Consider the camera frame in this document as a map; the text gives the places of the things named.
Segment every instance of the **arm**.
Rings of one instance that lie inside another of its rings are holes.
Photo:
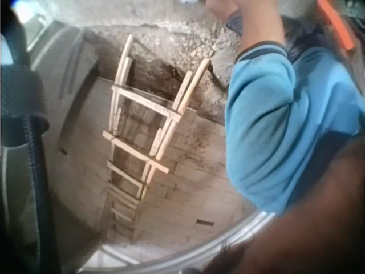
[[[257,207],[279,212],[282,208],[266,206],[284,193],[293,175],[289,172],[305,155],[297,151],[301,156],[283,167],[301,137],[307,101],[305,96],[294,101],[295,72],[282,45],[276,4],[276,0],[240,1],[244,51],[233,69],[225,126],[226,166],[233,185]]]
[[[285,35],[277,0],[237,0],[243,18],[241,51],[262,41],[284,45]]]

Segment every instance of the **black hose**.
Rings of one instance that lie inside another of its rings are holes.
[[[30,70],[30,58],[26,50],[24,29],[18,22],[13,11],[11,11],[10,6],[2,5],[1,7],[1,33],[4,35],[6,42],[9,45],[14,66],[19,67],[19,65],[22,65],[23,67],[28,68],[29,74],[34,74],[34,72],[31,72]],[[14,85],[14,79],[11,79],[11,77],[7,79],[2,78],[2,87],[5,87],[5,90],[2,90],[2,93],[4,92],[6,96],[4,100],[2,98],[1,106],[2,108],[7,108],[7,110],[4,111],[2,109],[2,115],[5,114],[4,118],[13,122],[13,128],[16,127],[16,123],[19,123],[17,121],[23,121],[23,138],[28,149],[31,188],[35,200],[37,231],[36,272],[42,274],[61,273],[57,254],[52,204],[48,188],[46,161],[42,143],[42,134],[44,133],[44,129],[42,129],[44,128],[42,127],[44,119],[40,116],[43,111],[41,110],[42,97],[40,96],[42,93],[42,85],[30,84],[25,77],[26,74],[27,73],[22,74],[22,76],[20,75],[20,79],[18,78],[17,80],[21,82],[23,78],[24,82],[29,84],[28,88]],[[36,102],[28,100],[29,98],[35,98]],[[25,105],[26,103],[32,104],[32,106],[27,107]]]
[[[48,189],[46,161],[37,118],[24,118],[24,132],[28,145],[29,169],[35,199],[36,230],[38,233],[37,265],[39,273],[60,273],[57,242]]]

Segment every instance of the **ladder rung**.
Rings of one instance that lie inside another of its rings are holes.
[[[116,187],[115,185],[109,183],[108,184],[109,187],[114,190],[116,193],[118,193],[119,195],[121,195],[123,198],[129,200],[131,203],[138,205],[139,201],[137,200],[137,198],[133,197],[132,195],[126,193],[124,190],[121,190],[119,187]]]
[[[123,198],[122,196],[119,196],[116,192],[114,192],[111,188],[108,189],[108,193],[111,196],[111,198],[119,203],[122,204],[128,208],[130,208],[131,210],[136,211],[137,210],[137,206],[129,201],[127,201],[125,198]]]
[[[120,147],[122,150],[127,151],[129,154],[132,154],[133,156],[137,157],[138,159],[148,162],[152,166],[156,167],[158,170],[162,171],[163,173],[169,173],[169,169],[159,162],[151,159],[150,157],[142,154],[141,152],[135,150],[130,145],[124,143],[122,140],[118,139],[114,135],[110,134],[107,131],[103,131],[103,137],[115,144],[116,146]]]
[[[125,216],[123,213],[120,213],[119,211],[115,210],[114,208],[111,208],[110,211],[113,212],[118,217],[122,218],[123,220],[133,223],[133,220],[130,217]]]
[[[141,188],[143,186],[143,183],[142,182],[138,181],[137,179],[133,178],[131,175],[129,175],[126,172],[122,171],[121,169],[117,168],[110,161],[108,161],[107,165],[108,165],[108,168],[110,168],[112,171],[114,171],[115,173],[119,174],[123,178],[127,179],[128,181],[130,181],[131,183],[133,183],[134,185],[136,185],[138,187],[137,197],[140,196]]]
[[[145,107],[150,108],[153,111],[158,112],[159,114],[162,114],[166,116],[168,119],[172,119],[174,121],[179,122],[181,120],[181,115],[169,110],[168,108],[161,106],[160,104],[157,104],[151,100],[148,100],[147,98],[144,98],[141,95],[138,95],[136,92],[139,92],[136,88],[133,87],[127,87],[127,86],[117,86],[113,85],[113,90],[118,92],[120,95],[123,95],[130,100],[133,100],[137,103],[142,104]]]

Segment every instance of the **curved metal edge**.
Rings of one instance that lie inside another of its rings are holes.
[[[200,244],[192,249],[184,252],[179,252],[168,258],[156,260],[139,265],[130,265],[127,267],[118,268],[83,268],[81,273],[90,274],[168,274],[177,273],[185,267],[202,267],[213,256],[215,256],[223,246],[233,245],[249,239],[267,223],[269,223],[275,214],[268,214],[262,211],[256,211],[248,218],[240,220],[233,224],[230,228],[224,230],[216,238],[207,243]]]

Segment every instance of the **dark hair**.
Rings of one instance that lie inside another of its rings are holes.
[[[231,247],[224,246],[221,252],[204,268],[202,274],[230,274],[242,261],[249,243],[246,241]]]

